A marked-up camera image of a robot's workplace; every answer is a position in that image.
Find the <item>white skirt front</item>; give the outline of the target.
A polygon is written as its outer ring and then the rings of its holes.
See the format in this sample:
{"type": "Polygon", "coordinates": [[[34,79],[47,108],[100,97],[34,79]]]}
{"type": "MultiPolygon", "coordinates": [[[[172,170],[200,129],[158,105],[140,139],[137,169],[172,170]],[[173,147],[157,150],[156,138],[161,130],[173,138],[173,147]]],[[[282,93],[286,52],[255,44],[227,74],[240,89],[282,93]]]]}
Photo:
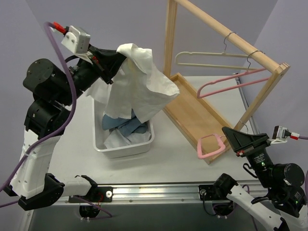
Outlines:
{"type": "Polygon", "coordinates": [[[118,129],[115,129],[111,131],[103,144],[107,149],[120,148],[147,142],[150,137],[151,134],[148,131],[145,133],[131,133],[127,137],[124,137],[118,129]]]}

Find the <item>pink hanger back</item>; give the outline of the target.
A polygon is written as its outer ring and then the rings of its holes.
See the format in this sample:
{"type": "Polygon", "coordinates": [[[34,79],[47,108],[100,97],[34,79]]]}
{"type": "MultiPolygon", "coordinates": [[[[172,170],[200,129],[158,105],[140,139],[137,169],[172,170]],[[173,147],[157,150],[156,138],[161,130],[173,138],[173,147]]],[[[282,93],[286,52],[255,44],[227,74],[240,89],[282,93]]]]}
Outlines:
{"type": "Polygon", "coordinates": [[[212,163],[225,155],[235,157],[231,145],[221,130],[222,127],[234,126],[227,121],[222,123],[208,119],[195,121],[193,130],[196,135],[196,153],[200,160],[212,163]]]}

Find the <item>aluminium mounting rail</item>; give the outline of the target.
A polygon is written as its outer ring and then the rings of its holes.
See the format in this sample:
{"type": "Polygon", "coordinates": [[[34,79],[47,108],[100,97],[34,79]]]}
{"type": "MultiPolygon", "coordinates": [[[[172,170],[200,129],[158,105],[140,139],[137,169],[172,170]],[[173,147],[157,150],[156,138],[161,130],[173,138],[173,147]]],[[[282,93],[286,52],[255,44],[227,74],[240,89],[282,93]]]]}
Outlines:
{"type": "MultiPolygon", "coordinates": [[[[181,182],[181,183],[150,183],[150,184],[113,184],[104,185],[89,182],[84,178],[76,178],[65,183],[52,181],[44,185],[42,192],[25,198],[21,196],[18,205],[25,211],[49,207],[59,204],[69,197],[64,193],[65,189],[72,186],[112,187],[113,199],[103,205],[159,205],[197,203],[200,200],[198,186],[201,184],[212,184],[213,182],[181,182]]],[[[87,203],[80,197],[73,196],[80,200],[78,203],[87,203]]]]}

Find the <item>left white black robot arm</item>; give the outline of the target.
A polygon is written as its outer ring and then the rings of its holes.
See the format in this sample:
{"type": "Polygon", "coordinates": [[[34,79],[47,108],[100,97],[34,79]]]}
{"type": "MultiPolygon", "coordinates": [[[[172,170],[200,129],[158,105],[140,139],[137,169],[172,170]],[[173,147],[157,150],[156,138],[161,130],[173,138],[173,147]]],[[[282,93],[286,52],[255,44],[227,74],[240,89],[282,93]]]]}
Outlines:
{"type": "Polygon", "coordinates": [[[24,122],[18,169],[4,184],[4,191],[18,196],[18,204],[25,211],[51,206],[66,196],[93,201],[98,185],[90,177],[76,175],[61,181],[48,172],[54,148],[70,118],[68,107],[77,103],[65,73],[52,61],[38,59],[29,66],[23,85],[32,92],[34,100],[24,122]]]}

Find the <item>cream white hanger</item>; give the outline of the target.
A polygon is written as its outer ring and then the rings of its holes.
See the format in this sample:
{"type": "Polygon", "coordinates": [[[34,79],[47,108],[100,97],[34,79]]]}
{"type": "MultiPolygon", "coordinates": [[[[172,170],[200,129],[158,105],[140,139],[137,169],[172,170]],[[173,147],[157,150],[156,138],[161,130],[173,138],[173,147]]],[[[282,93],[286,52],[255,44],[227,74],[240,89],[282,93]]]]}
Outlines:
{"type": "Polygon", "coordinates": [[[224,50],[222,52],[204,52],[204,51],[181,51],[175,56],[175,64],[181,66],[193,66],[193,67],[205,67],[205,68],[217,68],[217,69],[232,69],[232,70],[245,70],[245,71],[253,71],[257,70],[248,65],[248,67],[243,67],[239,65],[231,65],[231,64],[215,64],[214,61],[218,61],[219,58],[230,59],[247,59],[250,61],[250,58],[246,54],[238,54],[238,53],[228,53],[227,52],[227,40],[229,40],[230,35],[236,34],[235,32],[230,32],[223,41],[224,50]],[[200,62],[188,62],[183,59],[183,57],[201,57],[200,62]]]}

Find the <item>white pleated skirt back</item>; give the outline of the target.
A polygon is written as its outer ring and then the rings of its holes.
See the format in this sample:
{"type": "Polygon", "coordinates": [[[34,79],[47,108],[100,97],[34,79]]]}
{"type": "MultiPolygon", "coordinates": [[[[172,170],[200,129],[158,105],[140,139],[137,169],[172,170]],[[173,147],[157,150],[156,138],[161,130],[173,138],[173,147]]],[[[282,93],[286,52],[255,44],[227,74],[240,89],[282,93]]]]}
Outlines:
{"type": "Polygon", "coordinates": [[[116,51],[126,59],[113,77],[112,85],[98,79],[85,95],[104,104],[104,112],[111,118],[130,119],[135,114],[144,123],[174,100],[180,90],[156,68],[151,49],[127,43],[116,51]]]}

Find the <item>white plastic basket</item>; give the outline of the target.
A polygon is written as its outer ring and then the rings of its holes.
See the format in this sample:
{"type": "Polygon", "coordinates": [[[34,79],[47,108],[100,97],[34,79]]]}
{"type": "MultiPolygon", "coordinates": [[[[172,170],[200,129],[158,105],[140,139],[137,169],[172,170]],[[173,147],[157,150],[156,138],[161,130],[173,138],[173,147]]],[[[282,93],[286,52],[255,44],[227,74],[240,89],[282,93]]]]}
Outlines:
{"type": "Polygon", "coordinates": [[[103,130],[104,108],[104,104],[92,100],[93,147],[96,151],[112,159],[142,154],[150,150],[151,143],[154,141],[154,128],[151,120],[147,122],[147,131],[144,134],[132,133],[126,138],[118,129],[103,130]]]}

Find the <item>blue denim skirt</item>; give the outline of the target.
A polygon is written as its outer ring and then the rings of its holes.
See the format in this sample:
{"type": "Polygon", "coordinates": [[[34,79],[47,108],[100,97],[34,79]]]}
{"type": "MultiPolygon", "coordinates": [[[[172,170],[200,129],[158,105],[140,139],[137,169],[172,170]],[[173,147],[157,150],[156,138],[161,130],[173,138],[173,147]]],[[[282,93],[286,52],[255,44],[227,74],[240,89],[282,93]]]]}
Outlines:
{"type": "Polygon", "coordinates": [[[132,133],[144,134],[148,131],[147,123],[142,123],[137,119],[133,110],[131,110],[131,118],[111,118],[104,114],[102,118],[103,130],[118,129],[121,135],[128,137],[132,133]]]}

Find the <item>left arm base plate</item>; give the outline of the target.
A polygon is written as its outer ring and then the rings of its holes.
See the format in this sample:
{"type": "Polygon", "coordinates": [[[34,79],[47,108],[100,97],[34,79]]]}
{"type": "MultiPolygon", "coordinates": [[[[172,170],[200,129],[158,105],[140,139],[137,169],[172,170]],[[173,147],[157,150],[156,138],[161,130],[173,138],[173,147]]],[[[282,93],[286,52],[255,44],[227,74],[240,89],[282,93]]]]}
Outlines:
{"type": "Polygon", "coordinates": [[[78,203],[80,200],[74,198],[73,196],[80,197],[86,201],[92,203],[109,203],[112,202],[113,199],[113,188],[106,187],[92,187],[88,186],[72,186],[68,189],[65,189],[64,193],[69,197],[69,203],[78,203]]]}

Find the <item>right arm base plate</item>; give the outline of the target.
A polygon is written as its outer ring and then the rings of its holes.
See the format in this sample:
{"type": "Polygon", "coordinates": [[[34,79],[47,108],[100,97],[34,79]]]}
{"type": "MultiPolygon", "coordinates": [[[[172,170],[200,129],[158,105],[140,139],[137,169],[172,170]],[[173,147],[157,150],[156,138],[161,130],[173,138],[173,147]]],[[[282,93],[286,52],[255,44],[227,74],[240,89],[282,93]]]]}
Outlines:
{"type": "Polygon", "coordinates": [[[201,201],[212,201],[219,199],[212,184],[201,184],[198,186],[198,190],[201,201]]]}

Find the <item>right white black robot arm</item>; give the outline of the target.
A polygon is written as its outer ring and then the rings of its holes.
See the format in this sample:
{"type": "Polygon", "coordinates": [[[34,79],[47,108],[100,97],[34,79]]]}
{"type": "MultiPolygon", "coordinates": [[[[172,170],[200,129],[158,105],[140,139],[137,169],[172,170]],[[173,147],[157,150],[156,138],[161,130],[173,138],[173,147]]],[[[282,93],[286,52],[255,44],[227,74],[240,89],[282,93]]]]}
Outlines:
{"type": "Polygon", "coordinates": [[[276,126],[272,138],[266,133],[252,135],[223,127],[232,150],[248,160],[267,194],[254,198],[230,175],[223,173],[213,184],[214,194],[229,199],[247,211],[269,231],[306,231],[308,229],[308,201],[302,185],[305,174],[294,163],[274,164],[266,148],[284,143],[287,138],[299,139],[299,134],[276,126]]]}

